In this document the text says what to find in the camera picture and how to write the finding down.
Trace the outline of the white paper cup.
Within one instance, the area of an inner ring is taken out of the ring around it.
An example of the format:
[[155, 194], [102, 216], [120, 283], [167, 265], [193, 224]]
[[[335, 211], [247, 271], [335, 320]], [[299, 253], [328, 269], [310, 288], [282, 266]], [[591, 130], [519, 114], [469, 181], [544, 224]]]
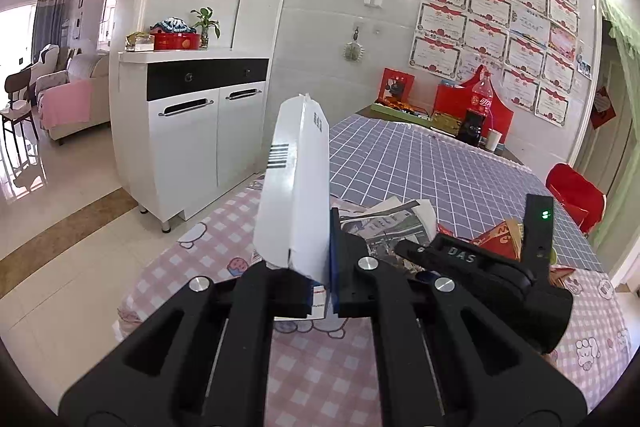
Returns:
[[502, 138], [501, 132], [495, 129], [489, 129], [486, 142], [485, 142], [485, 150], [488, 150], [488, 152], [494, 153], [495, 150], [497, 150], [497, 146], [500, 143], [501, 138]]

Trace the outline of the red gift box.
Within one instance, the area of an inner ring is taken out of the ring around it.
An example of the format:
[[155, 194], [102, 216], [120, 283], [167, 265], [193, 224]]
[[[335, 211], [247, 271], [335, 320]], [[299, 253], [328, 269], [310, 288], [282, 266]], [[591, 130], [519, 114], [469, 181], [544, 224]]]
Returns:
[[439, 83], [432, 121], [438, 117], [448, 117], [462, 124], [466, 113], [472, 110], [484, 116], [482, 137], [487, 138], [489, 131], [501, 134], [499, 144], [506, 144], [514, 113], [506, 107], [494, 87], [492, 76], [485, 65], [480, 65], [474, 75], [457, 86]]

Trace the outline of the grey grid tablecloth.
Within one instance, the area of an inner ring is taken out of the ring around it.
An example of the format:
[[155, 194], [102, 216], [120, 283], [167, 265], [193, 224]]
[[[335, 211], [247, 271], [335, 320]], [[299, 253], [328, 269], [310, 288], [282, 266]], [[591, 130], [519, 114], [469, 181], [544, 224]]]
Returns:
[[357, 114], [330, 129], [330, 193], [362, 207], [427, 199], [438, 223], [462, 239], [522, 219], [528, 194], [550, 194], [513, 161], [415, 124]]

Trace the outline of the beige sofa pink blanket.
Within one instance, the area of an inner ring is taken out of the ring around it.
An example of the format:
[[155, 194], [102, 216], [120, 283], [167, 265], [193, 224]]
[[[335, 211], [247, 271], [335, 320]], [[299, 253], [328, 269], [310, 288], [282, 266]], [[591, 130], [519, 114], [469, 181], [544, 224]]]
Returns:
[[40, 76], [34, 86], [37, 114], [48, 137], [68, 136], [111, 121], [107, 54], [78, 54], [61, 72]]

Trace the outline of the red round tin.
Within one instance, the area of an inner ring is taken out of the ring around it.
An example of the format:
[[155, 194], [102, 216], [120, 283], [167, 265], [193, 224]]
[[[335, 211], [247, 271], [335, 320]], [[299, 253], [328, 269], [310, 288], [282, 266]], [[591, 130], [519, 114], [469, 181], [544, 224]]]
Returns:
[[196, 32], [157, 32], [155, 51], [187, 51], [200, 48], [201, 37]]

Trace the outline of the white black sideboard cabinet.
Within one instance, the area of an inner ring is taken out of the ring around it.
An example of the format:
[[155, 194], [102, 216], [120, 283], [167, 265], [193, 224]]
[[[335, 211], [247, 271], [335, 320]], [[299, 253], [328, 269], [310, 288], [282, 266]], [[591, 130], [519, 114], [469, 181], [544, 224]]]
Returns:
[[108, 81], [117, 171], [163, 232], [254, 173], [268, 57], [238, 50], [120, 52]]

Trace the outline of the red brown paper bag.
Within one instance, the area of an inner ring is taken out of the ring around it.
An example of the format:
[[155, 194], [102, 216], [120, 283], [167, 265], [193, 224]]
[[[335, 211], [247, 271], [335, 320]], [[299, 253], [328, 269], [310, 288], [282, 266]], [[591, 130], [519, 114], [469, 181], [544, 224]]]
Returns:
[[506, 219], [472, 240], [472, 244], [506, 259], [521, 260], [523, 227], [518, 220]]

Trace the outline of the cola bottle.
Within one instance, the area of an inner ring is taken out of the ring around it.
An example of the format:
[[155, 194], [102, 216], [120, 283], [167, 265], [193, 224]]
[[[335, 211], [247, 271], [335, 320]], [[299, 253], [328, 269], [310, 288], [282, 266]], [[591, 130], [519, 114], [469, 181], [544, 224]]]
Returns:
[[457, 133], [458, 140], [471, 146], [480, 144], [483, 126], [486, 118], [490, 115], [491, 104], [494, 99], [491, 75], [486, 66], [480, 65], [474, 75], [474, 79], [470, 103]]

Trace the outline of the red chair cover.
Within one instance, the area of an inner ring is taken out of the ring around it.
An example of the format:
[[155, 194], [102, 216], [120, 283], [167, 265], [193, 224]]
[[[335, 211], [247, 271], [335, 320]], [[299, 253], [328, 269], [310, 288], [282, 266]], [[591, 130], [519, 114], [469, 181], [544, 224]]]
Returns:
[[605, 194], [569, 165], [553, 166], [544, 184], [582, 233], [588, 235], [602, 220]]

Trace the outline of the white paper box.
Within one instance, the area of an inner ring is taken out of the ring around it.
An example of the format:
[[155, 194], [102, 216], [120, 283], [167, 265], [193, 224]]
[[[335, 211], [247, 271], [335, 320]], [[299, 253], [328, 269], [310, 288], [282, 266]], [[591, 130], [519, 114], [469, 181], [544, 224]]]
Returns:
[[329, 284], [329, 124], [319, 103], [297, 95], [280, 105], [254, 228], [270, 269], [311, 283], [308, 321], [326, 315]]

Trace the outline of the potted green plant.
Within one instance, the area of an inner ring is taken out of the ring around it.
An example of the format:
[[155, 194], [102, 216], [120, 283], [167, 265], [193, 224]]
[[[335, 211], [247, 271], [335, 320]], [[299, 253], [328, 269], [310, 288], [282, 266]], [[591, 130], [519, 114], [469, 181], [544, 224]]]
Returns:
[[217, 39], [220, 38], [220, 23], [214, 19], [215, 12], [210, 6], [192, 10], [191, 13], [196, 17], [194, 27], [200, 30], [200, 48], [207, 49], [210, 35], [214, 35]]

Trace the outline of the dark wooden chair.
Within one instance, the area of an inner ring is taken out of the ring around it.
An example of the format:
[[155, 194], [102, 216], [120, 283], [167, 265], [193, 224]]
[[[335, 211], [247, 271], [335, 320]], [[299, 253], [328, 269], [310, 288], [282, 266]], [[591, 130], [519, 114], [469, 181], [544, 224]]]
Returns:
[[28, 121], [32, 126], [35, 138], [39, 139], [36, 129], [34, 115], [32, 115], [32, 102], [28, 99], [28, 88], [32, 80], [32, 73], [29, 68], [14, 72], [4, 80], [4, 92], [8, 96], [8, 105], [1, 109], [1, 131], [3, 138], [8, 134], [13, 136], [16, 151], [20, 148], [17, 144], [16, 128], [24, 131], [24, 122]]

